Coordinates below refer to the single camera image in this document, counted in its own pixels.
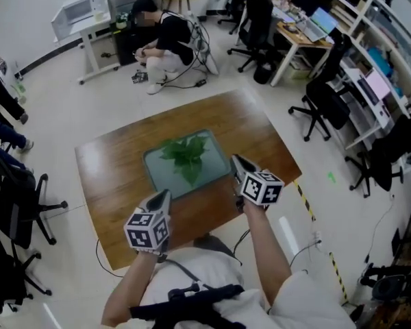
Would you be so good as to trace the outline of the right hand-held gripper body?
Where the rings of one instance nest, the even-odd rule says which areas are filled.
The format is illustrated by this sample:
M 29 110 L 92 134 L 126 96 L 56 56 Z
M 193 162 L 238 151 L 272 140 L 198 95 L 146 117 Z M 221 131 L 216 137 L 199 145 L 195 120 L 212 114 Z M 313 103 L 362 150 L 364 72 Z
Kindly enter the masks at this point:
M 261 169 L 256 163 L 239 154 L 232 155 L 230 164 L 235 180 L 237 206 L 243 205 L 243 198 L 256 206 L 270 206 L 278 202 L 284 181 L 274 173 Z

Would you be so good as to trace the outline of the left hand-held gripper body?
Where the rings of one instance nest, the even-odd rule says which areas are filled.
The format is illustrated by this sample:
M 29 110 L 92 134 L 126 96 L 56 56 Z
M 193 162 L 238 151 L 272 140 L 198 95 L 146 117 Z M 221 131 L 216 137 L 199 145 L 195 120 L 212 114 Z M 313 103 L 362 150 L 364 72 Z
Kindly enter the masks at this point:
M 171 235 L 171 201 L 170 190 L 164 189 L 140 202 L 123 227 L 132 249 L 167 252 Z

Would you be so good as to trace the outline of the grey-green rectangular tray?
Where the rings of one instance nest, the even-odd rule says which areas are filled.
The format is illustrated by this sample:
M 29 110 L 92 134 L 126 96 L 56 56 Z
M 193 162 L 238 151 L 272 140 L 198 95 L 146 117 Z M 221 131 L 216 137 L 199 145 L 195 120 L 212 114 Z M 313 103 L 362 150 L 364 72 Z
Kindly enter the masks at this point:
M 190 138 L 195 134 L 208 137 L 208 141 L 205 144 L 207 152 L 201 157 L 202 171 L 194 186 L 189 185 L 182 176 L 173 173 L 174 164 L 172 160 L 160 158 L 162 154 L 161 144 L 142 155 L 145 171 L 155 191 L 168 189 L 172 194 L 172 198 L 178 199 L 229 174 L 231 171 L 229 159 L 224 154 L 212 131 L 199 130 L 179 138 Z

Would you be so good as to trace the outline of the green potted plant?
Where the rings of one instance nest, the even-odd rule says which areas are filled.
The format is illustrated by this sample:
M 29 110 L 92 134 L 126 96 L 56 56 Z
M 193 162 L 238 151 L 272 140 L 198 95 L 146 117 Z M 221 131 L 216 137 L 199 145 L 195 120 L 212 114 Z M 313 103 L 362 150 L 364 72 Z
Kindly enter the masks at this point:
M 160 148 L 163 160 L 172 160 L 173 173 L 184 178 L 189 185 L 194 186 L 202 171 L 202 155 L 207 152 L 208 137 L 195 134 L 190 138 L 168 139 L 162 142 Z

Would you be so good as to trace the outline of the person's left forearm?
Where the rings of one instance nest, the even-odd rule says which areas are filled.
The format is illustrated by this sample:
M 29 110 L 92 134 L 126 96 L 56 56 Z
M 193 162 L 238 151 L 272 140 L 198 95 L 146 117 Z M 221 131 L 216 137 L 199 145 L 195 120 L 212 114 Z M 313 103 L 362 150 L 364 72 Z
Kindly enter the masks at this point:
M 149 252 L 140 252 L 136 256 L 105 304 L 102 326 L 116 328 L 132 318 L 130 308 L 140 305 L 157 261 L 158 256 Z

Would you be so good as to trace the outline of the black office chair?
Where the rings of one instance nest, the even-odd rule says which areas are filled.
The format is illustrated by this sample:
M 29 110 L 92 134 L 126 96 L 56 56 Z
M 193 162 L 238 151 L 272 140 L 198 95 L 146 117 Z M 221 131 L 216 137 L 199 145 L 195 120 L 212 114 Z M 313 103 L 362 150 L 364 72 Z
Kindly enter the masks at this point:
M 349 187 L 350 191 L 356 190 L 361 183 L 366 184 L 367 193 L 371 195 L 370 179 L 373 178 L 378 186 L 385 191 L 390 191 L 393 178 L 403 181 L 403 169 L 394 173 L 392 164 L 396 163 L 404 154 L 411 151 L 411 118 L 401 115 L 392 130 L 383 138 L 374 141 L 372 148 L 358 153 L 360 162 L 352 157 L 345 157 L 345 162 L 351 162 L 360 172 L 356 184 Z
M 218 24 L 221 25 L 222 23 L 233 23 L 234 27 L 229 32 L 229 35 L 233 35 L 238 26 L 240 24 L 242 14 L 245 8 L 245 0 L 229 0 L 229 3 L 226 6 L 227 15 L 231 16 L 230 19 L 220 19 L 218 20 Z
M 0 231 L 23 249 L 28 249 L 32 242 L 34 223 L 38 224 L 48 244 L 56 244 L 56 239 L 47 232 L 40 214 L 50 210 L 66 209 L 68 203 L 40 203 L 42 187 L 48 180 L 49 176 L 46 173 L 36 180 L 30 171 L 13 166 L 1 176 Z
M 42 254 L 35 252 L 24 263 L 18 258 L 15 244 L 11 244 L 12 254 L 8 254 L 0 240 L 0 314 L 5 306 L 15 313 L 17 306 L 23 304 L 25 299 L 32 300 L 34 296 L 27 290 L 29 284 L 39 293 L 51 296 L 52 291 L 37 285 L 28 275 L 27 269 L 34 260 L 40 260 Z
M 331 134 L 325 124 L 329 121 L 336 130 L 341 129 L 349 119 L 349 106 L 342 99 L 341 95 L 349 91 L 348 88 L 334 90 L 329 82 L 336 78 L 339 72 L 340 61 L 346 51 L 351 47 L 351 39 L 341 32 L 332 34 L 334 46 L 332 47 L 325 64 L 319 73 L 306 86 L 306 93 L 302 102 L 308 105 L 307 108 L 292 106 L 288 109 L 289 114 L 300 112 L 311 117 L 311 124 L 308 133 L 304 136 L 304 141 L 308 142 L 312 131 L 317 123 L 325 132 L 324 140 L 328 141 Z

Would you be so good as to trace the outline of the person's white shirt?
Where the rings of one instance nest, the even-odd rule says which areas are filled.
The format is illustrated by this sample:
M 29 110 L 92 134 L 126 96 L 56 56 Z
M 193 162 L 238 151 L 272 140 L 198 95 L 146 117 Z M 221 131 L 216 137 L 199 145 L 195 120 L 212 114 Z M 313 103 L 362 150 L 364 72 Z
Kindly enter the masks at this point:
M 191 285 L 193 281 L 186 271 L 213 288 L 243 284 L 240 264 L 235 258 L 196 247 L 177 249 L 166 262 L 156 266 L 141 305 L 165 302 L 169 291 Z M 240 322 L 247 329 L 356 329 L 344 309 L 304 271 L 285 281 L 270 306 L 260 290 L 248 289 L 215 307 L 224 318 Z

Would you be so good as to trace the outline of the pale storage box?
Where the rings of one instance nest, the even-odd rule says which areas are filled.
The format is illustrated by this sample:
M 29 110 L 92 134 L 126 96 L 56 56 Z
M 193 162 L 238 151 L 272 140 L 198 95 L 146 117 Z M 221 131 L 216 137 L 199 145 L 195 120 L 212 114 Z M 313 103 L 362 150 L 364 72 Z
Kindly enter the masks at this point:
M 290 62 L 289 78 L 293 80 L 305 79 L 311 70 L 312 67 L 305 60 L 293 60 Z

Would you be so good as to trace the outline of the wooden desk with white legs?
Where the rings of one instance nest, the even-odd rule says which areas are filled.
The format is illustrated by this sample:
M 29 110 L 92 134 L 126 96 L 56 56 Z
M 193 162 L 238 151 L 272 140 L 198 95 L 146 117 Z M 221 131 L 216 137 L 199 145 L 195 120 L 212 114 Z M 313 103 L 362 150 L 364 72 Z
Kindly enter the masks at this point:
M 276 31 L 282 35 L 290 44 L 290 49 L 288 53 L 285 55 L 284 59 L 282 60 L 280 66 L 276 70 L 276 73 L 271 80 L 270 85 L 275 87 L 278 85 L 279 81 L 281 80 L 282 76 L 284 75 L 290 61 L 293 57 L 297 54 L 300 49 L 309 48 L 309 49 L 322 49 L 325 51 L 324 55 L 321 59 L 315 64 L 312 68 L 309 78 L 315 76 L 315 74 L 321 69 L 323 64 L 326 62 L 329 53 L 334 46 L 331 42 L 326 41 L 325 39 L 318 40 L 316 42 L 312 42 L 305 34 L 297 33 L 294 34 L 286 29 L 286 27 L 290 27 L 292 24 L 286 24 L 284 22 L 278 22 Z

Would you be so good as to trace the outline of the laptop with pink screen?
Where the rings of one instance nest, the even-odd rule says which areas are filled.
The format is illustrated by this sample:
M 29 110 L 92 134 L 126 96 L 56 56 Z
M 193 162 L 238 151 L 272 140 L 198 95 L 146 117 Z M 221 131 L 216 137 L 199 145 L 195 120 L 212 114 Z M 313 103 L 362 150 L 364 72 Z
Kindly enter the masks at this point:
M 374 106 L 390 93 L 390 87 L 375 69 L 361 77 L 358 83 Z

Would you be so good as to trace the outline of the black chair with grey jacket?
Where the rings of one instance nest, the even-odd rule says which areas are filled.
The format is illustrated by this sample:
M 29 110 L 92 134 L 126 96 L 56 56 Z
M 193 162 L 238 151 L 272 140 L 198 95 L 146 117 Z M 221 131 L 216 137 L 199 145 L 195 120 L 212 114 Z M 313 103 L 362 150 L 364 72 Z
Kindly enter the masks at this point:
M 238 67 L 239 73 L 242 73 L 251 62 L 274 63 L 278 62 L 282 56 L 269 42 L 273 23 L 272 0 L 246 0 L 245 7 L 246 15 L 241 20 L 238 32 L 238 37 L 245 49 L 227 50 L 228 55 L 236 52 L 249 57 L 242 66 Z

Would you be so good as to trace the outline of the black equipment pile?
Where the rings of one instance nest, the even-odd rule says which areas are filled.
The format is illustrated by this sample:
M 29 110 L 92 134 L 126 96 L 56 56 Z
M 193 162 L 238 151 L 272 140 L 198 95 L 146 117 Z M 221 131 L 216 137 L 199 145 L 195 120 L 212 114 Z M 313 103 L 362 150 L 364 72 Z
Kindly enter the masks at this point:
M 359 283 L 371 289 L 358 329 L 411 329 L 411 265 L 369 265 Z

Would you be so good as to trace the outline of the open silver laptop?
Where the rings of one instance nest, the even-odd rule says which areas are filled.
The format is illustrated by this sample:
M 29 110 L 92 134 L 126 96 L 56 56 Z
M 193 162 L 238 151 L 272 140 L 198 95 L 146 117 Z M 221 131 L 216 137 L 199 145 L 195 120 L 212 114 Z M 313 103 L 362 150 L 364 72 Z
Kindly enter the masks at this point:
M 299 21 L 296 27 L 311 42 L 317 42 L 329 34 L 338 26 L 338 21 L 323 8 L 317 8 L 306 20 Z

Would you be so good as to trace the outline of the black low cabinet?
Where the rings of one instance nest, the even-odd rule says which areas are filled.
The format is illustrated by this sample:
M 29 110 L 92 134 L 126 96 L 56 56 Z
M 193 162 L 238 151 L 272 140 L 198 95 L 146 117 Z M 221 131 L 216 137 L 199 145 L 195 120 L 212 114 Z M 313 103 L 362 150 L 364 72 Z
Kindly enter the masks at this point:
M 116 23 L 111 23 L 110 31 L 120 65 L 126 66 L 137 62 L 136 50 L 147 43 L 147 28 L 132 25 L 128 21 L 123 29 L 119 29 Z

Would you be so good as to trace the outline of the black chest harness mount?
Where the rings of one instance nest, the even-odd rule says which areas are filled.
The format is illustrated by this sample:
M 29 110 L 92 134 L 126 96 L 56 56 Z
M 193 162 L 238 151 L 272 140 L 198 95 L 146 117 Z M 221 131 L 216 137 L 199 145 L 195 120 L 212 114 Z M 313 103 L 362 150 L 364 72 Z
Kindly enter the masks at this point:
M 169 300 L 129 309 L 131 318 L 152 321 L 152 329 L 174 329 L 182 321 L 194 321 L 213 329 L 245 329 L 242 323 L 231 322 L 215 310 L 214 305 L 230 300 L 243 292 L 240 285 L 226 285 L 201 291 L 194 283 L 185 289 L 173 289 Z

